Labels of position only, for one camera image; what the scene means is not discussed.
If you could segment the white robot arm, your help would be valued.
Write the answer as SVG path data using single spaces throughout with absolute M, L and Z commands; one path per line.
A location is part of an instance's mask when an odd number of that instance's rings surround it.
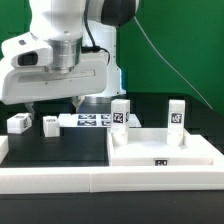
M 90 20 L 120 27 L 139 0 L 29 0 L 27 33 L 4 41 L 0 60 L 0 101 L 6 105 L 101 93 L 110 56 L 83 47 Z

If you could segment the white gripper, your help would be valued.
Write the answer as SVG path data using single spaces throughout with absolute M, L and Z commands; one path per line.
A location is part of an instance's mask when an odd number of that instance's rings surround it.
M 78 108 L 85 100 L 82 95 L 101 93 L 106 83 L 105 54 L 82 54 L 80 63 L 67 74 L 48 73 L 43 67 L 15 68 L 5 58 L 0 61 L 0 101 L 26 103 L 32 119 L 33 102 L 73 97 L 72 105 Z

